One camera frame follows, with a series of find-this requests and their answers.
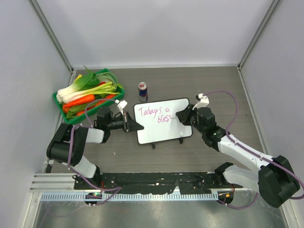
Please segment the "white whiteboard black frame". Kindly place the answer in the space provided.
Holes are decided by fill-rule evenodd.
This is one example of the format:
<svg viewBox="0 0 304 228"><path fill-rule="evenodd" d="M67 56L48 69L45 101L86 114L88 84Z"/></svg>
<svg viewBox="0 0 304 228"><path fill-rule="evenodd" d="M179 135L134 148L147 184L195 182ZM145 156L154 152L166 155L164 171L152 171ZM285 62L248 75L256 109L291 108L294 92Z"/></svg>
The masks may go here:
<svg viewBox="0 0 304 228"><path fill-rule="evenodd" d="M137 131L139 144L150 144L168 140L182 140L192 136L191 126L182 125L178 118L171 119L176 112L190 104L188 98L140 103L133 106L134 118L144 127Z"/></svg>

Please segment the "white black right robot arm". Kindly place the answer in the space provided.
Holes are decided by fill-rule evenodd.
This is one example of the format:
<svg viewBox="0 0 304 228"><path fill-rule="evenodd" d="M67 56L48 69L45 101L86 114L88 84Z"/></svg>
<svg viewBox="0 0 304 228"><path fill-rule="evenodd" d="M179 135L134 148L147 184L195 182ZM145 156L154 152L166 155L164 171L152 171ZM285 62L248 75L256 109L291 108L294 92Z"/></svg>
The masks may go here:
<svg viewBox="0 0 304 228"><path fill-rule="evenodd" d="M272 157L240 142L229 131L217 125L208 107L197 109L189 105L185 110L177 112L176 116L181 124L195 128L208 147L245 165L245 169L230 162L220 165L214 176L217 186L224 188L236 184L251 189L274 208L297 198L294 194L304 184L294 174L287 158L281 155Z"/></svg>

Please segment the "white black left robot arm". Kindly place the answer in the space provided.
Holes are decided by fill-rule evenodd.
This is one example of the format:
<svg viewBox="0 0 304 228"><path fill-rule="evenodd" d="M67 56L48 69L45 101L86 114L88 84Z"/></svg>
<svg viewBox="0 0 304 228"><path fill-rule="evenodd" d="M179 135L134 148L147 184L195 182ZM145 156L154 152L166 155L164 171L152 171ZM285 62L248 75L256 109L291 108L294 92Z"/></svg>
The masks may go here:
<svg viewBox="0 0 304 228"><path fill-rule="evenodd" d="M106 143L112 130L124 132L143 130L128 112L113 115L109 107L102 107L92 128L62 123L47 147L47 158L61 163L76 172L76 181L86 188L101 187L102 175L98 166L84 156L87 143Z"/></svg>

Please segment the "green plastic tray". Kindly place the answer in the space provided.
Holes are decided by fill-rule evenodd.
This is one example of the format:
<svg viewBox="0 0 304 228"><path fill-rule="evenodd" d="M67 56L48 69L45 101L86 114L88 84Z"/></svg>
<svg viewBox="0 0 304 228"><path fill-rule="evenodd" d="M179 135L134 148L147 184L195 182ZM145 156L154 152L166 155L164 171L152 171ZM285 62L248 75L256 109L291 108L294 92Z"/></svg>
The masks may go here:
<svg viewBox="0 0 304 228"><path fill-rule="evenodd" d="M52 96L64 121L77 124L95 114L99 107L122 99L124 88L107 68L97 72L87 69L86 73L76 76L71 85Z"/></svg>

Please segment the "Red Bull can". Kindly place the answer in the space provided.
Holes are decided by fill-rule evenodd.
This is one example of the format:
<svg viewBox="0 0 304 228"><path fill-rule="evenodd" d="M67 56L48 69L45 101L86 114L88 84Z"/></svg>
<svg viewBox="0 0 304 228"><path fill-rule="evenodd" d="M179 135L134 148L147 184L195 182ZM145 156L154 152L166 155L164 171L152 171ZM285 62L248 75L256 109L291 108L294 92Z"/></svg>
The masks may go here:
<svg viewBox="0 0 304 228"><path fill-rule="evenodd" d="M139 99L141 102L147 102L148 101L148 87L145 82L140 82L138 84L138 92L139 92Z"/></svg>

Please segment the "green celery stalks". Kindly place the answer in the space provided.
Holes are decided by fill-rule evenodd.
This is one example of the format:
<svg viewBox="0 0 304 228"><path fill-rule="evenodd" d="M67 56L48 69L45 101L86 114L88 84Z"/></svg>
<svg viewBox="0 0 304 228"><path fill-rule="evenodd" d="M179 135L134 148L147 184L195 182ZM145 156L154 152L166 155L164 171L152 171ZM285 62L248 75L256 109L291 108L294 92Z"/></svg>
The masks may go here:
<svg viewBox="0 0 304 228"><path fill-rule="evenodd" d="M124 87L121 84L113 84L112 82L108 82L90 89L70 92L66 95L59 95L59 97L61 98L62 102L66 104L86 95L118 94L116 92L117 88L123 89Z"/></svg>

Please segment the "green long beans bundle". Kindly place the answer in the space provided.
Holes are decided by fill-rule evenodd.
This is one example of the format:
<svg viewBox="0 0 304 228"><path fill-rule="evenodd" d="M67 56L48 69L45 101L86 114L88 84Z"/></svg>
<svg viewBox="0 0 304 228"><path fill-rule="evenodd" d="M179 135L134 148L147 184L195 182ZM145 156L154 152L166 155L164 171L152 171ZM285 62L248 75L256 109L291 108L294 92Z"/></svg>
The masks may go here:
<svg viewBox="0 0 304 228"><path fill-rule="evenodd" d="M99 80L99 84L112 82L113 85L118 84L118 79L115 74L111 72L96 73L96 77Z"/></svg>

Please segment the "bok choy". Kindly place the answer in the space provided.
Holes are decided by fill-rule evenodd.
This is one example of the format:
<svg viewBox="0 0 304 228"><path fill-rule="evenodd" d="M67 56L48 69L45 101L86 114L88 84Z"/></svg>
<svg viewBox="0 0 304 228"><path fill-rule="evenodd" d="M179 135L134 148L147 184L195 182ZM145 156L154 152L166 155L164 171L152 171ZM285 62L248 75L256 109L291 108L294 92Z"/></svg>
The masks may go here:
<svg viewBox="0 0 304 228"><path fill-rule="evenodd" d="M98 86L100 83L96 74L90 70L87 71L86 75L78 75L74 82L66 88L59 89L57 91L56 99L59 103L63 102L63 97L82 90L87 90Z"/></svg>

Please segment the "orange carrot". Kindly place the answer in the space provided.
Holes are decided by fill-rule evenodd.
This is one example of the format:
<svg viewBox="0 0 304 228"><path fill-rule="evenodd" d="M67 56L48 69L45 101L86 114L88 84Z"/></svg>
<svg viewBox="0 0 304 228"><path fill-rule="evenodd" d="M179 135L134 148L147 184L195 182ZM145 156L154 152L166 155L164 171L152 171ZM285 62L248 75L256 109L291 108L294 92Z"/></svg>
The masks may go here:
<svg viewBox="0 0 304 228"><path fill-rule="evenodd" d="M73 101L71 101L67 104L64 104L63 108L70 108L70 107L73 107L73 106L83 105L83 104L92 102L94 100L95 100L95 96L93 94L86 95L86 96L83 96L83 97L78 98L76 100L73 100Z"/></svg>

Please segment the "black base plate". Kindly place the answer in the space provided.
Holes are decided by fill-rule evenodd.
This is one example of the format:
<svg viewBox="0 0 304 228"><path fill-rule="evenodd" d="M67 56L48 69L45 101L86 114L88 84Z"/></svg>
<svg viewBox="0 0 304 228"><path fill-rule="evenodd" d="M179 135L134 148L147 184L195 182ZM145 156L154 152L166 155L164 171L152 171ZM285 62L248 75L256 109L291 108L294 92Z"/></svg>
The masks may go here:
<svg viewBox="0 0 304 228"><path fill-rule="evenodd" d="M208 172L145 172L145 173L103 173L97 181L90 182L99 188L115 192L121 187L119 194L172 194L176 187L182 195L210 193L212 189L229 189L232 186L214 173Z"/></svg>

